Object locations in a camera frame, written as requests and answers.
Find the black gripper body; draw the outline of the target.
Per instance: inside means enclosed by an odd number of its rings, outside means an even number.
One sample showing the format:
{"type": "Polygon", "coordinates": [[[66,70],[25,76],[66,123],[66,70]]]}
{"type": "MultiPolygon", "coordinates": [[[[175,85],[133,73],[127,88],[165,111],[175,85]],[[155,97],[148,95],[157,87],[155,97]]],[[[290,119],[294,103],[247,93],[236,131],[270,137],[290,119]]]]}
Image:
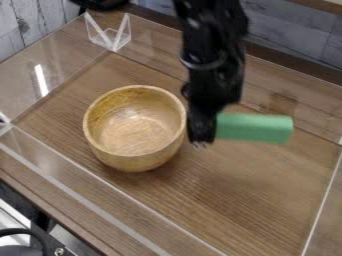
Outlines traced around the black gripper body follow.
{"type": "Polygon", "coordinates": [[[195,56],[181,57],[188,68],[188,81],[180,92],[191,115],[216,115],[221,109],[240,101],[244,81],[245,55],[228,55],[220,66],[203,69],[195,56]]]}

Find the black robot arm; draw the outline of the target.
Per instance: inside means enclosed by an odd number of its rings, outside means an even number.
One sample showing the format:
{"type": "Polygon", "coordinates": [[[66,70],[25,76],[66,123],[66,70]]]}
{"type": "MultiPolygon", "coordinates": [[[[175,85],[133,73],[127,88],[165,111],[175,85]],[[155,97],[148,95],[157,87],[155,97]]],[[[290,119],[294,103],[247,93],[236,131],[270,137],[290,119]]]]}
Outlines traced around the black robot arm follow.
{"type": "Polygon", "coordinates": [[[215,141],[217,115],[240,101],[248,17],[240,0],[171,0],[181,26],[180,61],[188,78],[187,135],[192,144],[215,141]]]}

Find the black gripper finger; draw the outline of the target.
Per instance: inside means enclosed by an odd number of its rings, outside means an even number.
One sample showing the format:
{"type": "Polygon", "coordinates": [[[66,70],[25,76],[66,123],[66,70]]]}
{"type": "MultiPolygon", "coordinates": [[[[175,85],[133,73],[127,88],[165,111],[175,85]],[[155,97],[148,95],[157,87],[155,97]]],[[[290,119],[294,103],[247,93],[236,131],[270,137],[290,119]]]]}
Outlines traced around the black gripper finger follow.
{"type": "Polygon", "coordinates": [[[187,134],[193,145],[212,144],[216,136],[220,108],[191,106],[187,111],[187,134]]]}

